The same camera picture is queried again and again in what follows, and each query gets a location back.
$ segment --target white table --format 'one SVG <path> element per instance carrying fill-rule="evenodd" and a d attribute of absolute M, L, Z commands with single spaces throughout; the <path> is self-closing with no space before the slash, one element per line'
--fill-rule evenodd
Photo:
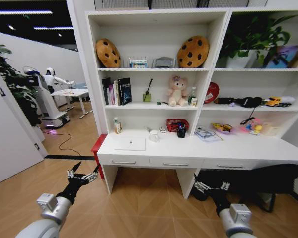
<path fill-rule="evenodd" d="M 70 110 L 74 107 L 74 106 L 71 106 L 69 97 L 78 97 L 81 109 L 83 111 L 83 115 L 80 116 L 79 118 L 83 118 L 85 115 L 92 112 L 92 110 L 86 112 L 85 107 L 84 107 L 84 103 L 83 103 L 83 100 L 82 100 L 83 97 L 88 96 L 88 89 L 73 89 L 73 88 L 70 88 L 70 89 L 64 89 L 64 90 L 56 91 L 56 92 L 52 93 L 51 95 L 52 96 L 64 96 L 65 97 L 67 105 L 68 105 L 68 109 L 66 111 L 68 111 L 68 110 Z"/>
<path fill-rule="evenodd" d="M 176 169 L 184 198 L 190 194 L 194 173 L 200 169 L 251 170 L 276 164 L 298 164 L 298 148 L 288 142 L 265 135 L 239 132 L 224 135 L 224 141 L 206 143 L 197 136 L 177 138 L 176 133 L 159 133 L 160 142 L 151 142 L 144 129 L 110 133 L 97 153 L 109 193 L 118 167 Z M 146 138 L 145 151 L 115 150 L 121 137 Z"/>

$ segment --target cookie-shaped pillow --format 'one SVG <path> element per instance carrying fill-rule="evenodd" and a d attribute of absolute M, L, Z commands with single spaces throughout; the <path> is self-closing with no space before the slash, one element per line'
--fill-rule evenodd
<path fill-rule="evenodd" d="M 209 42 L 203 36 L 193 36 L 178 51 L 179 68 L 198 68 L 208 56 Z"/>
<path fill-rule="evenodd" d="M 103 38 L 96 43 L 98 58 L 106 68 L 120 68 L 120 54 L 116 46 Z"/>

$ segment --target white door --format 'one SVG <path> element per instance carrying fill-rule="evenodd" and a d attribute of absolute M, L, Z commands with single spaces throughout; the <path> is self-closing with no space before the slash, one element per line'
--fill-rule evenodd
<path fill-rule="evenodd" d="M 42 160 L 0 95 L 0 182 Z"/>

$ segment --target teddy bear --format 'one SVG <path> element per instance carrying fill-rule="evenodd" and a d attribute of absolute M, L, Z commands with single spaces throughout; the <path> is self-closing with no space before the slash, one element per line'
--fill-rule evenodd
<path fill-rule="evenodd" d="M 180 78 L 180 76 L 172 76 L 169 81 L 170 89 L 167 92 L 169 97 L 169 105 L 174 107 L 177 104 L 180 106 L 187 106 L 188 101 L 183 97 L 187 96 L 187 92 L 185 91 L 188 84 L 188 80 L 186 78 Z"/>

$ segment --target robotic hand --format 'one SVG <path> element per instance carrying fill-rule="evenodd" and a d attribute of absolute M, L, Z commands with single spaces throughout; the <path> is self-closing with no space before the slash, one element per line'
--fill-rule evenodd
<path fill-rule="evenodd" d="M 67 171 L 69 184 L 56 195 L 43 193 L 37 200 L 37 204 L 41 207 L 42 220 L 35 221 L 24 228 L 16 238 L 58 238 L 59 231 L 62 228 L 70 206 L 75 202 L 78 190 L 93 182 L 99 171 L 99 165 L 92 173 L 87 175 L 74 174 L 79 168 L 81 162 L 74 165 L 71 170 Z"/>

